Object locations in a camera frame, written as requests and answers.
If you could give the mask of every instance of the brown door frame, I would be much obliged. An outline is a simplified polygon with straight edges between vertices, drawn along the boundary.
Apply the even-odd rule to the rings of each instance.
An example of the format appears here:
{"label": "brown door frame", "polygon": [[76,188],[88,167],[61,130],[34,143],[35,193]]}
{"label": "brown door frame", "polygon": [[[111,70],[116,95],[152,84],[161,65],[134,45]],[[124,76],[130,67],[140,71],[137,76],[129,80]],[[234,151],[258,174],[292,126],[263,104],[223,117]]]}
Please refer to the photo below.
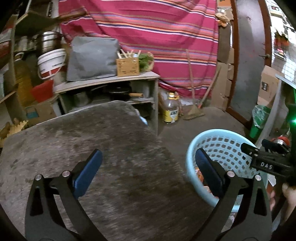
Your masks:
{"label": "brown door frame", "polygon": [[[232,43],[234,48],[234,75],[232,80],[232,85],[230,89],[230,95],[227,103],[226,112],[236,118],[240,123],[242,123],[247,129],[251,128],[252,119],[247,120],[243,116],[241,116],[238,112],[233,110],[230,107],[230,102],[234,94],[235,83],[237,80],[237,70],[239,65],[239,25],[237,18],[237,8],[236,8],[236,0],[230,0],[232,13],[233,13],[233,25],[232,25]],[[269,54],[270,58],[265,59],[265,65],[271,66],[271,19],[268,11],[267,4],[265,0],[258,0],[259,6],[262,13],[263,24],[264,24],[264,32],[265,32],[265,54]]]}

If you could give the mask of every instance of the plastic bottle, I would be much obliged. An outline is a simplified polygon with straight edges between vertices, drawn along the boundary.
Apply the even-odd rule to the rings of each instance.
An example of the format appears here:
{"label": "plastic bottle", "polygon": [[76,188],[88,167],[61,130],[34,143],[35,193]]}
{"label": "plastic bottle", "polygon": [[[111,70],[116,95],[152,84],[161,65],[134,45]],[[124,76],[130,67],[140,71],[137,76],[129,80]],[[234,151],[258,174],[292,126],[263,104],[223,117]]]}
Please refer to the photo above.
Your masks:
{"label": "plastic bottle", "polygon": [[178,97],[175,97],[174,93],[169,93],[168,99],[165,101],[165,110],[163,115],[163,121],[166,124],[173,124],[179,117],[179,102]]}
{"label": "plastic bottle", "polygon": [[32,89],[30,69],[26,62],[22,60],[23,56],[23,52],[15,55],[14,67],[15,81],[18,84],[17,93],[19,102],[22,106],[26,107],[34,102],[34,97],[30,92]]}

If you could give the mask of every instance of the gray bag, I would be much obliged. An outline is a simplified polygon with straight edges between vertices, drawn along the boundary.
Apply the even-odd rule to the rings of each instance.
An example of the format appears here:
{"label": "gray bag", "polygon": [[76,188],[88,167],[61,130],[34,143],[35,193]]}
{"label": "gray bag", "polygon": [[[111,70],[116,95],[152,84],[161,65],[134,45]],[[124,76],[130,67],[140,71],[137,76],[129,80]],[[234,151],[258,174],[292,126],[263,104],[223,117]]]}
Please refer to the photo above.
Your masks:
{"label": "gray bag", "polygon": [[118,40],[75,37],[72,41],[67,80],[93,80],[116,76]]}

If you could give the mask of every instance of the blue gripper pad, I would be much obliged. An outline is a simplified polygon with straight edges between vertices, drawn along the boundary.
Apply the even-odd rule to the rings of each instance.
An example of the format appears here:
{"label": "blue gripper pad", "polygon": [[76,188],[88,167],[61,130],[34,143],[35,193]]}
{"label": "blue gripper pad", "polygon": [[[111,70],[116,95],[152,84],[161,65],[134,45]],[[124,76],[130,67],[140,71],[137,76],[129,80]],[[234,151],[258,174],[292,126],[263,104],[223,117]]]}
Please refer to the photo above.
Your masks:
{"label": "blue gripper pad", "polygon": [[199,170],[201,171],[205,181],[207,182],[212,194],[216,197],[222,198],[224,196],[224,182],[218,172],[215,170],[215,167],[220,168],[221,171],[225,173],[224,169],[220,166],[219,163],[212,161],[208,154],[202,148],[196,151],[195,162]]}
{"label": "blue gripper pad", "polygon": [[91,181],[100,168],[102,161],[103,154],[97,149],[94,150],[90,157],[86,160],[87,164],[73,181],[73,195],[76,199],[82,197],[86,193]]}

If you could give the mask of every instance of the silver screw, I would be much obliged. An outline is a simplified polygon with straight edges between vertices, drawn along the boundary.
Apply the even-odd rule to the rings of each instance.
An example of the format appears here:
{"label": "silver screw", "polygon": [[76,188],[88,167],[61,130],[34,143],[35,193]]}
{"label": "silver screw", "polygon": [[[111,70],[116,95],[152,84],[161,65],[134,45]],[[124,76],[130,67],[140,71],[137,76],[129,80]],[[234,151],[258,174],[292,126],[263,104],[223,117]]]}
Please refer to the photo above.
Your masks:
{"label": "silver screw", "polygon": [[229,177],[234,177],[235,174],[234,174],[233,171],[228,171],[228,172],[227,172],[227,175],[228,175]]}
{"label": "silver screw", "polygon": [[42,178],[42,175],[41,174],[38,174],[38,175],[36,175],[35,180],[36,181],[39,181],[41,178]]}
{"label": "silver screw", "polygon": [[68,177],[68,176],[70,176],[70,171],[63,171],[62,176],[63,176],[63,177]]}
{"label": "silver screw", "polygon": [[261,176],[260,176],[260,175],[256,175],[256,176],[255,176],[255,179],[256,179],[257,181],[261,181]]}

